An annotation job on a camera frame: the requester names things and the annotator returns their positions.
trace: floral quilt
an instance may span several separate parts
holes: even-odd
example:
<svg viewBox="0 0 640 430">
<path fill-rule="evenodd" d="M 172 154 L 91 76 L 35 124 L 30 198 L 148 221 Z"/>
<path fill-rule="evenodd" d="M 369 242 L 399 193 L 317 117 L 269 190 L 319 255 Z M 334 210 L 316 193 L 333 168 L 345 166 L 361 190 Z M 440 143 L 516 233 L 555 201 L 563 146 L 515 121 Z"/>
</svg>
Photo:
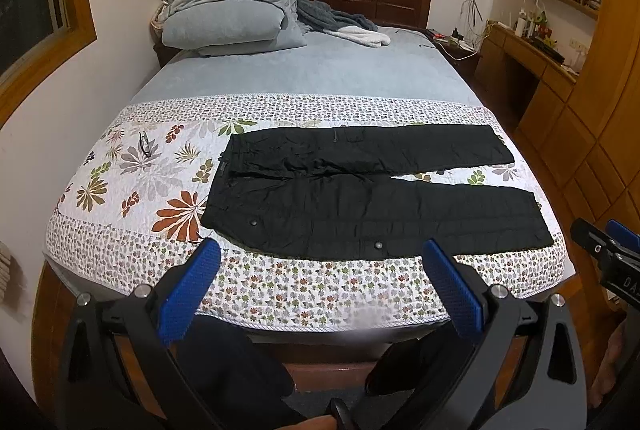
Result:
<svg viewBox="0 0 640 430">
<path fill-rule="evenodd" d="M 561 281 L 566 247 L 540 185 L 493 114 L 452 102 L 337 95 L 234 94 L 127 106 L 95 143 L 62 193 L 47 228 L 58 264 L 124 294 L 154 285 L 202 238 L 222 248 L 220 272 L 199 312 L 240 326 L 279 331 L 347 331 L 446 318 L 420 257 L 385 261 L 281 259 L 235 246 L 200 225 L 207 194 L 232 135 L 272 127 L 489 124 L 515 163 L 407 175 L 430 183 L 532 191 L 554 245 L 476 256 L 489 283 L 527 297 Z M 146 137 L 147 142 L 140 142 Z"/>
</svg>

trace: stack of pillows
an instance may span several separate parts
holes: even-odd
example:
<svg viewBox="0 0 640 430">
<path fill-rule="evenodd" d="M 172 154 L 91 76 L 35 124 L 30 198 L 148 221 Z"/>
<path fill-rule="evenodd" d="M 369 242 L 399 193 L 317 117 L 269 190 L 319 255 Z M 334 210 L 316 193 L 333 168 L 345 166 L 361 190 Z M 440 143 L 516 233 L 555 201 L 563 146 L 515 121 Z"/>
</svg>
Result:
<svg viewBox="0 0 640 430">
<path fill-rule="evenodd" d="M 303 47 L 298 0 L 174 0 L 162 43 L 203 56 L 255 54 Z"/>
</svg>

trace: bottle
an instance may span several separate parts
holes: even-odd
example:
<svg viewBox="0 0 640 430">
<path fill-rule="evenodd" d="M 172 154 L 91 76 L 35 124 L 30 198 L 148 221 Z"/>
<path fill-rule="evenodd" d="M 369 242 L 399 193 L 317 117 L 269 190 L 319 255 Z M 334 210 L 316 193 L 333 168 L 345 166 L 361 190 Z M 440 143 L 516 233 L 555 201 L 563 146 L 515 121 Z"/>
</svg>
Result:
<svg viewBox="0 0 640 430">
<path fill-rule="evenodd" d="M 516 36 L 521 38 L 524 34 L 524 26 L 527 24 L 527 13 L 524 9 L 520 9 L 520 15 L 518 16 L 518 25 L 516 26 Z"/>
</svg>

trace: mattress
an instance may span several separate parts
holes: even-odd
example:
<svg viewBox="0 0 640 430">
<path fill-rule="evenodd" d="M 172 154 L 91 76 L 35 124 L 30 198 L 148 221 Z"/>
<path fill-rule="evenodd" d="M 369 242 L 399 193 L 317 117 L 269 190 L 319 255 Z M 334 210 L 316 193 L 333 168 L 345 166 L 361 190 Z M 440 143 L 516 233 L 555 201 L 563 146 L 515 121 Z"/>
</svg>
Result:
<svg viewBox="0 0 640 430">
<path fill-rule="evenodd" d="M 545 249 L 459 256 L 460 262 L 517 297 L 546 291 L 574 273 L 548 200 L 493 114 L 426 39 L 402 29 L 387 33 L 396 40 L 394 48 L 309 33 L 308 47 L 255 56 L 183 56 L 162 69 L 95 143 L 49 221 L 47 254 L 66 270 L 65 281 L 73 285 L 78 278 L 77 285 L 86 279 L 128 294 L 140 283 L 157 283 L 202 237 L 211 236 L 223 259 L 199 307 L 202 314 L 291 333 L 409 328 L 444 320 L 446 311 L 418 256 L 379 262 L 281 259 L 245 251 L 200 225 L 230 135 L 286 126 L 418 123 L 490 124 L 515 162 L 401 178 L 425 186 L 532 191 L 554 239 Z M 341 92 L 335 92 L 337 74 Z M 260 93 L 247 93 L 258 88 Z M 150 156 L 140 148 L 141 133 L 149 139 Z"/>
</svg>

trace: metal bolt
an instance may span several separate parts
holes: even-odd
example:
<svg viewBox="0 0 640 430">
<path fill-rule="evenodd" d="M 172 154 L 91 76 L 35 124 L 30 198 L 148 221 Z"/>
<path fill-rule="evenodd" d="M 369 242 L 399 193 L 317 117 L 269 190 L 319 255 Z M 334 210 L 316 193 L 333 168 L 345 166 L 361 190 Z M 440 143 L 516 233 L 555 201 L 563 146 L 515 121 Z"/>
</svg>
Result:
<svg viewBox="0 0 640 430">
<path fill-rule="evenodd" d="M 491 286 L 491 294 L 497 299 L 504 300 L 509 296 L 509 290 L 504 285 L 496 284 Z"/>
<path fill-rule="evenodd" d="M 564 301 L 564 297 L 562 295 L 551 295 L 551 301 L 553 302 L 553 305 L 555 305 L 556 307 L 563 307 L 564 304 L 566 303 Z"/>
<path fill-rule="evenodd" d="M 133 294 L 136 298 L 146 298 L 151 294 L 151 286 L 149 284 L 140 284 L 133 289 Z"/>
<path fill-rule="evenodd" d="M 91 295 L 89 293 L 80 293 L 76 298 L 76 303 L 84 307 L 91 301 Z"/>
</svg>

